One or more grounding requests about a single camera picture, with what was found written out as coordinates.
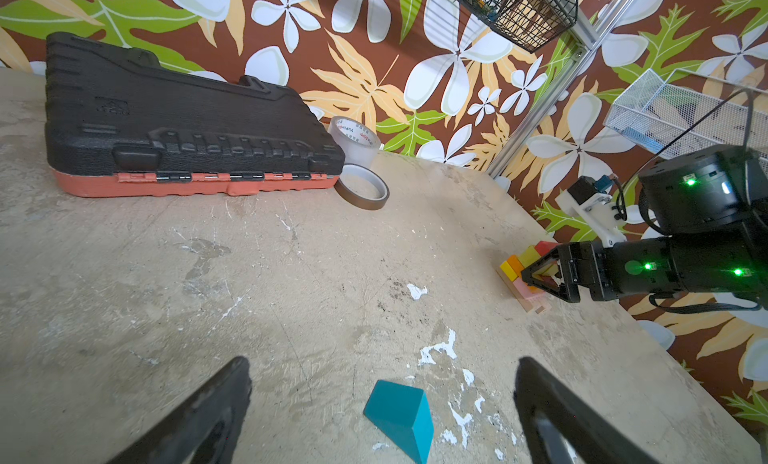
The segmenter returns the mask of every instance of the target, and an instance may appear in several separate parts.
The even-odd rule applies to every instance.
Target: roll of tape
[[[344,150],[346,155],[344,163],[354,163],[370,169],[373,157],[376,157],[382,145],[376,132],[358,121],[341,116],[331,119],[329,132],[333,140]]]
[[[359,193],[356,193],[344,183],[344,177],[360,177],[361,179],[370,182],[371,185],[373,185],[373,187],[379,193],[379,196],[373,199],[361,196]],[[386,182],[384,182],[381,177],[376,175],[375,172],[370,171],[369,169],[366,169],[365,167],[359,166],[355,163],[344,164],[344,168],[341,171],[341,176],[339,177],[339,180],[336,181],[336,185],[334,187],[344,200],[355,207],[359,207],[360,209],[381,209],[384,207],[387,199],[389,199],[389,187],[386,185]]]

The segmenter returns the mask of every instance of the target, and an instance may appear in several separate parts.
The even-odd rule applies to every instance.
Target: triangular prism block
[[[408,457],[426,464],[435,426],[424,390],[379,380],[362,413]]]

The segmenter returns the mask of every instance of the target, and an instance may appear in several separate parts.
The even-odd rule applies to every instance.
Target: black wire basket
[[[576,24],[578,0],[458,0],[477,18],[528,52]]]

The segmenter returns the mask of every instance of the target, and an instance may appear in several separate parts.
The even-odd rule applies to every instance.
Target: beige concrete surface
[[[56,187],[43,122],[41,96],[0,102],[2,462],[104,462],[236,355],[254,380],[238,464],[410,462],[362,415],[378,379],[426,390],[430,462],[530,462],[521,356],[662,462],[760,459],[616,303],[523,312],[493,266],[546,236],[481,173],[382,153],[374,212],[333,189],[86,200]],[[456,358],[419,365],[450,329]]]

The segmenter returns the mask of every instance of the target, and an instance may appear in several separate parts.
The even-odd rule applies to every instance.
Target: tool case
[[[64,32],[48,36],[46,63],[48,163],[76,196],[240,196],[341,174],[341,147],[287,86],[180,74]]]

